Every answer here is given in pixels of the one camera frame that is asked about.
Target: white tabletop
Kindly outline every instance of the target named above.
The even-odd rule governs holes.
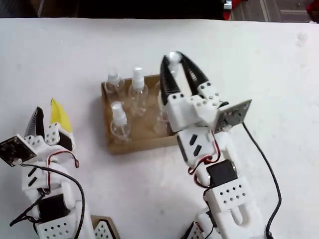
[[[253,99],[246,124],[273,167],[283,204],[276,238],[317,238],[319,220],[319,28],[315,24],[213,20],[0,19],[0,140],[20,133],[33,110],[49,121],[55,97],[72,122],[91,214],[113,218],[120,236],[172,238],[205,206],[179,148],[123,156],[107,152],[100,82],[110,67],[158,74],[164,54],[190,57],[231,103]],[[242,126],[232,129],[244,173],[265,218],[277,194]],[[1,238],[37,238],[30,223],[9,227],[29,202],[20,169],[0,162]]]

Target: cardboard tray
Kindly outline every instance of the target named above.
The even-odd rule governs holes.
[[[154,131],[156,116],[159,114],[158,96],[155,91],[155,85],[159,81],[159,75],[145,76],[145,84],[149,88],[147,111],[141,118],[133,118],[130,113],[130,102],[127,97],[124,101],[124,111],[126,112],[128,120],[131,121],[130,141],[125,143],[116,143],[114,136],[110,131],[110,124],[112,122],[111,104],[108,101],[104,83],[101,84],[102,89],[102,105],[104,115],[105,135],[108,150],[112,154],[124,154],[142,150],[149,150],[160,147],[168,147],[177,145],[176,135],[167,128],[167,132],[158,135]],[[128,92],[132,84],[132,79],[125,79],[125,88]]]

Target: bottle cap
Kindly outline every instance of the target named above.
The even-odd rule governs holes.
[[[176,51],[171,51],[168,54],[168,60],[169,60],[169,70],[171,72],[171,74],[176,77],[177,75],[177,71],[178,71],[178,65],[180,63],[181,60],[181,55],[179,53],[177,53]]]
[[[118,71],[113,68],[109,71],[108,74],[108,82],[111,83],[112,85],[116,85],[120,81],[120,76]]]
[[[123,110],[122,103],[119,101],[115,101],[111,104],[112,112],[113,112],[113,121],[117,126],[126,125],[128,119],[126,118],[126,114]]]
[[[145,84],[144,75],[142,73],[142,68],[136,66],[133,69],[132,86],[134,89],[143,89]]]

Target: black wire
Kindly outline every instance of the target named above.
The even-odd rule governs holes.
[[[39,168],[41,170],[44,171],[48,171],[48,172],[53,172],[53,173],[57,173],[59,175],[62,175],[68,179],[70,179],[71,181],[73,181],[76,186],[78,186],[80,192],[81,192],[81,197],[82,197],[82,212],[81,212],[81,218],[80,218],[80,222],[79,222],[79,227],[78,230],[76,231],[75,237],[74,239],[78,239],[81,229],[82,229],[82,225],[83,225],[83,221],[84,221],[84,212],[85,212],[85,196],[84,196],[84,191],[83,188],[81,186],[81,184],[73,177],[71,177],[70,175],[67,175],[66,173],[62,173],[58,170],[52,169],[52,168],[47,168],[47,167],[42,167],[42,166],[38,166],[38,165],[32,165],[32,164],[21,164],[22,167],[34,167],[34,168]]]
[[[213,224],[213,227],[212,227],[210,233],[204,239],[207,239],[213,233],[213,230],[214,230],[214,224]]]
[[[44,196],[45,194],[41,194],[41,196],[30,207],[25,209],[23,213],[17,216],[17,218],[10,223],[10,227],[24,220],[36,221],[33,217],[27,216],[27,213],[30,212],[36,205],[38,205],[39,202],[44,198]]]
[[[277,190],[277,194],[278,194],[278,204],[276,206],[276,208],[274,209],[273,213],[271,214],[268,222],[267,222],[267,225],[266,225],[266,230],[265,230],[265,234],[266,234],[266,238],[267,239],[273,239],[271,233],[270,233],[270,225],[276,215],[276,213],[278,212],[279,210],[279,207],[281,205],[281,202],[282,202],[282,198],[281,198],[281,193],[280,193],[280,189],[279,189],[279,185],[278,185],[278,182],[277,182],[277,179],[276,179],[276,176],[275,176],[275,173],[273,171],[273,169],[271,168],[270,166],[270,163],[268,162],[266,156],[264,155],[263,151],[261,150],[261,148],[259,147],[258,143],[254,140],[254,138],[252,137],[251,133],[249,132],[248,128],[246,127],[245,123],[243,122],[243,126],[244,126],[244,129],[246,130],[248,136],[250,137],[250,139],[253,141],[253,143],[256,145],[258,151],[261,153],[261,155],[263,156],[268,168],[269,168],[269,171],[273,177],[273,180],[274,180],[274,183],[275,183],[275,186],[276,186],[276,190]]]

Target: plastic bottle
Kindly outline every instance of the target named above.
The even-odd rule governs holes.
[[[159,92],[158,95],[158,108],[159,111],[157,112],[156,118],[155,118],[155,124],[154,124],[154,131],[158,135],[166,135],[167,129],[168,129],[168,118],[167,118],[167,112],[163,109],[163,102],[161,101],[161,95]]]
[[[115,142],[127,142],[130,140],[131,124],[128,122],[122,103],[115,101],[111,104],[113,120],[110,125],[111,133],[115,136]]]
[[[178,73],[179,64],[181,60],[181,55],[175,51],[171,51],[168,56],[169,60],[169,71],[172,74],[172,76],[175,78]],[[155,85],[155,93],[158,94],[160,92],[160,82],[158,81]]]
[[[146,112],[149,89],[145,85],[144,75],[141,67],[133,69],[132,85],[129,89],[131,99],[131,113],[135,117],[141,117]]]
[[[116,69],[112,69],[108,74],[108,80],[104,84],[109,102],[120,101],[124,103],[126,97],[124,80],[119,76]]]

